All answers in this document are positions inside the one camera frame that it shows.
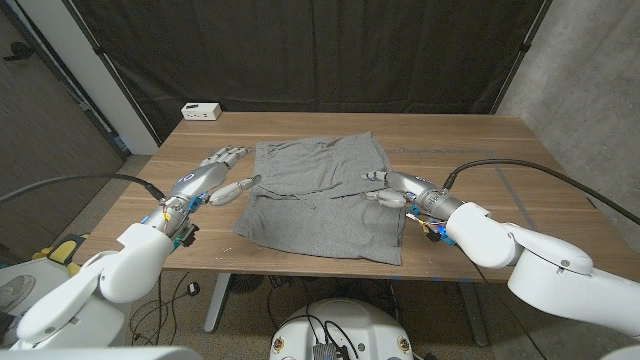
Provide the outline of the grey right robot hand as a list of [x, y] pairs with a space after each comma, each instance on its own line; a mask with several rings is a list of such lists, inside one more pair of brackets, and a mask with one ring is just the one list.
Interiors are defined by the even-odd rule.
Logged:
[[431, 182], [402, 172], [372, 171], [365, 175], [366, 180], [379, 181], [384, 184], [381, 190], [363, 192], [363, 200], [376, 201], [389, 208], [403, 208], [407, 204], [424, 207], [424, 198], [428, 193], [439, 192], [439, 188]]

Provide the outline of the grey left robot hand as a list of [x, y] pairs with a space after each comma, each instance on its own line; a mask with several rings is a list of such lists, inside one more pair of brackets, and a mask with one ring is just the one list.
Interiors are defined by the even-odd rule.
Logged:
[[229, 170], [245, 155], [252, 151], [247, 147], [226, 146], [215, 150], [200, 163], [200, 166], [181, 177], [170, 190], [169, 198], [192, 200], [204, 196], [204, 201], [212, 206], [223, 206], [238, 198], [244, 191], [261, 181], [254, 175], [239, 182], [219, 187], [227, 178]]

